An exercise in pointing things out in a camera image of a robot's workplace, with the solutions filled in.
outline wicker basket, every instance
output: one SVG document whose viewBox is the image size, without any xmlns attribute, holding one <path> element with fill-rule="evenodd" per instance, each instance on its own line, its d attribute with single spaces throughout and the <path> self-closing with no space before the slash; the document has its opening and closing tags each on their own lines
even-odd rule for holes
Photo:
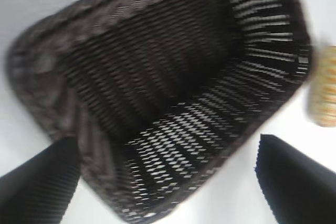
<svg viewBox="0 0 336 224">
<path fill-rule="evenodd" d="M 80 0 L 14 43 L 8 74 L 125 221 L 171 212 L 299 88 L 298 0 Z"/>
</svg>

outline white floor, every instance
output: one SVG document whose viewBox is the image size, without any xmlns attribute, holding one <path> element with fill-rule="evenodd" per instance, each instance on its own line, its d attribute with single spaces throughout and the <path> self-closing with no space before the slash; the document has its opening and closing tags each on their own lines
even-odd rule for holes
<svg viewBox="0 0 336 224">
<path fill-rule="evenodd" d="M 27 26 L 75 0 L 0 0 L 0 176 L 50 142 L 12 94 L 5 78 L 9 43 Z M 336 0 L 303 0 L 320 43 L 336 44 Z M 276 224 L 254 173 L 260 133 L 274 134 L 336 171 L 336 129 L 316 126 L 306 114 L 307 87 L 244 145 L 210 181 L 157 224 Z M 62 224 L 123 223 L 80 181 Z"/>
</svg>

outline woven basket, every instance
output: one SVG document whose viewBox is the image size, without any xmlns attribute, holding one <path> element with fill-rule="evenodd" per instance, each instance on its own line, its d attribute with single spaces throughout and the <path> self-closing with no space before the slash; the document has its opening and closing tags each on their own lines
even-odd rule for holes
<svg viewBox="0 0 336 224">
<path fill-rule="evenodd" d="M 299 88 L 298 0 L 80 0 L 28 29 L 13 88 L 125 221 L 171 212 Z"/>
</svg>

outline black object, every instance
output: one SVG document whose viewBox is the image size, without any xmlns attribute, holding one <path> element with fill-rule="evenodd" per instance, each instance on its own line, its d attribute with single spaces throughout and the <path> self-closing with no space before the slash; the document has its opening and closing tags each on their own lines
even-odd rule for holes
<svg viewBox="0 0 336 224">
<path fill-rule="evenodd" d="M 272 135 L 262 135 L 256 173 L 279 224 L 336 223 L 336 174 Z"/>
<path fill-rule="evenodd" d="M 76 141 L 54 143 L 0 178 L 0 223 L 60 223 L 79 176 Z"/>
<path fill-rule="evenodd" d="M 162 218 L 306 78 L 299 0 L 80 0 L 14 43 L 8 75 L 127 222 Z"/>
</svg>

